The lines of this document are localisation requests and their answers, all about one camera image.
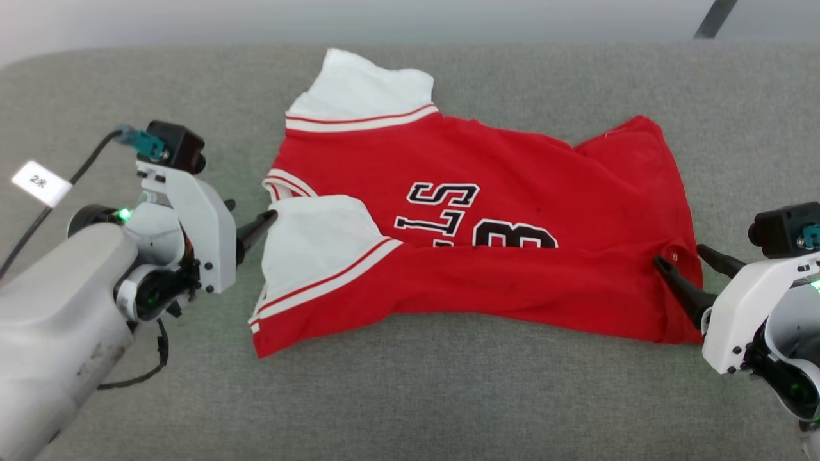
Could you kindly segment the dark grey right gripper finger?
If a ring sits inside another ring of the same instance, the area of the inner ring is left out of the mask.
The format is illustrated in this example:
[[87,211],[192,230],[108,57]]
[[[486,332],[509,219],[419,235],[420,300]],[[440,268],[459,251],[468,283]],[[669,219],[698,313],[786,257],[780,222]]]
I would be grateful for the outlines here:
[[682,306],[686,318],[697,330],[708,330],[712,306],[717,300],[717,295],[703,291],[685,279],[679,269],[661,255],[653,258],[653,264],[668,289]]
[[747,265],[740,259],[735,259],[705,244],[697,245],[697,253],[706,265],[717,273],[726,275],[729,279],[733,279]]

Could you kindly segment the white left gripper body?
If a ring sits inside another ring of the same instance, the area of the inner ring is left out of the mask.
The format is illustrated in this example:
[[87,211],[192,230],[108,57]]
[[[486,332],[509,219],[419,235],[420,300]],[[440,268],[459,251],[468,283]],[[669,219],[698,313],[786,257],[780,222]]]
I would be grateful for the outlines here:
[[136,161],[144,190],[166,195],[201,263],[203,287],[222,294],[236,281],[236,224],[214,187],[184,170]]

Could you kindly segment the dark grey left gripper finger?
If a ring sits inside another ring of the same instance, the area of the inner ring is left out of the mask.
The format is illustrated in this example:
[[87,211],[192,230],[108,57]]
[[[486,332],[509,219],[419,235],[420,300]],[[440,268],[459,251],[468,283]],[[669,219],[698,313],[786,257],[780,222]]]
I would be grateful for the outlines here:
[[237,228],[237,264],[243,264],[247,254],[268,233],[278,219],[276,210],[267,210],[255,220]]

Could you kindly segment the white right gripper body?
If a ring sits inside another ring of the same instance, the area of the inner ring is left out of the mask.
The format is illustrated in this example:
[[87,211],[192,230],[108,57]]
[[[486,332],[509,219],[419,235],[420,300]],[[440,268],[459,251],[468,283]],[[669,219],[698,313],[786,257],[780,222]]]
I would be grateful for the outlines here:
[[753,340],[794,281],[816,274],[818,253],[767,259],[741,268],[711,308],[703,358],[720,374],[731,367],[739,369],[742,353],[735,353],[735,348]]

